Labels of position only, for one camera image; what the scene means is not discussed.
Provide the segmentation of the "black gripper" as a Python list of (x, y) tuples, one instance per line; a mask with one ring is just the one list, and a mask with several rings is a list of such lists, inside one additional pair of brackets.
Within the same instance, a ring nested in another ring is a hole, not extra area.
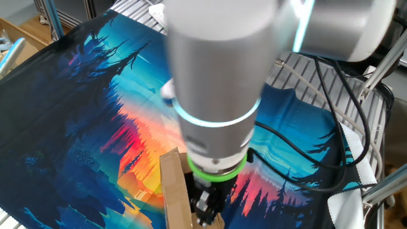
[[(216, 221), (216, 215), (223, 211), (226, 198), (235, 186), (236, 181), (237, 177), (234, 177), (228, 181), (210, 183), (209, 187), (205, 187), (194, 178), (193, 173), (186, 173), (186, 187), (190, 209), (192, 213), (196, 214), (197, 223), (200, 226), (212, 225)], [(209, 195), (205, 201), (206, 210), (200, 209), (197, 206), (203, 193)]]

